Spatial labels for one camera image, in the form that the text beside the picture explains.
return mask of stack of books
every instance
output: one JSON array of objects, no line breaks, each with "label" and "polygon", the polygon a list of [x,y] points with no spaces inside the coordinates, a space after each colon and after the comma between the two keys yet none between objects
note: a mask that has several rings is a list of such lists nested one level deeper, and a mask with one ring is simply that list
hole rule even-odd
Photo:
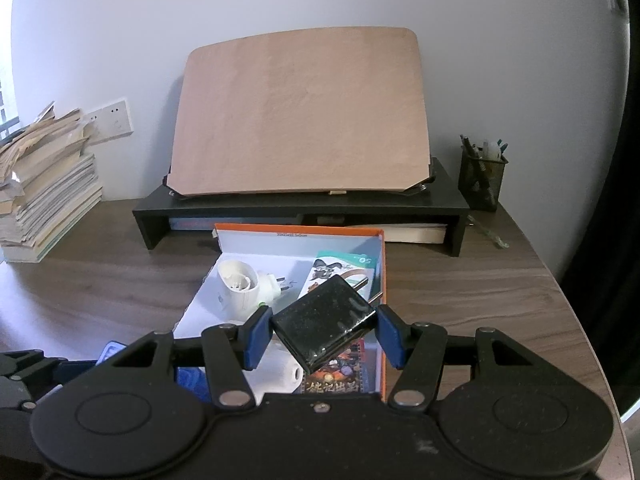
[{"label": "stack of books", "polygon": [[9,262],[39,262],[100,202],[82,112],[49,112],[0,145],[0,248]]}]

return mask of cardboard sheet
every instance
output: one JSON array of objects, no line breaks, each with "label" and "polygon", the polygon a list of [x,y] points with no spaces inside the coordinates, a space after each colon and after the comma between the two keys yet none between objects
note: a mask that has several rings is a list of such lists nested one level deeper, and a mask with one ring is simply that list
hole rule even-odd
[{"label": "cardboard sheet", "polygon": [[404,190],[428,178],[415,34],[274,32],[194,50],[171,173],[183,195]]}]

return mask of white wall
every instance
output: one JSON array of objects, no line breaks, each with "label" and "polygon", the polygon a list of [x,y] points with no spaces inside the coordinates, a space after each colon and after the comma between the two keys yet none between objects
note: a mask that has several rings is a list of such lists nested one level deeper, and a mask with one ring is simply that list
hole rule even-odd
[{"label": "white wall", "polygon": [[607,0],[15,0],[20,116],[129,98],[133,136],[96,147],[107,198],[160,183],[194,48],[330,25],[397,25],[420,42],[432,151],[509,142],[501,202],[549,267],[570,257],[620,125],[628,26]]}]

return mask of pen holder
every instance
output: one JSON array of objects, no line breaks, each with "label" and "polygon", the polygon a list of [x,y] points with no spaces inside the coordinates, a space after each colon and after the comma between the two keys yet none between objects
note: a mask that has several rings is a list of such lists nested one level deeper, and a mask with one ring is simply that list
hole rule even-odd
[{"label": "pen holder", "polygon": [[[478,152],[482,155],[482,148],[478,148]],[[502,175],[507,163],[503,156],[500,160],[470,157],[462,148],[458,189],[471,209],[495,211],[498,208]]]}]

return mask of wood grain tabletop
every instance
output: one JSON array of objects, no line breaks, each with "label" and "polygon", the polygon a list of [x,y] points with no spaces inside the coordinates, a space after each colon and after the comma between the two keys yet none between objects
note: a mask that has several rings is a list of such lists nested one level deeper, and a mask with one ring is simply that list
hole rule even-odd
[{"label": "wood grain tabletop", "polygon": [[[0,264],[0,351],[95,359],[110,340],[128,344],[174,326],[218,247],[205,232],[172,232],[148,251],[134,205],[98,204],[39,264]],[[496,248],[475,226],[459,258],[438,246],[388,244],[387,303],[406,322],[434,322],[453,335],[496,327],[590,387],[617,421],[599,474],[632,479],[609,387],[558,284],[503,209],[475,216],[510,248]],[[397,377],[387,366],[387,391]],[[466,380],[468,369],[446,369],[440,396]]]}]

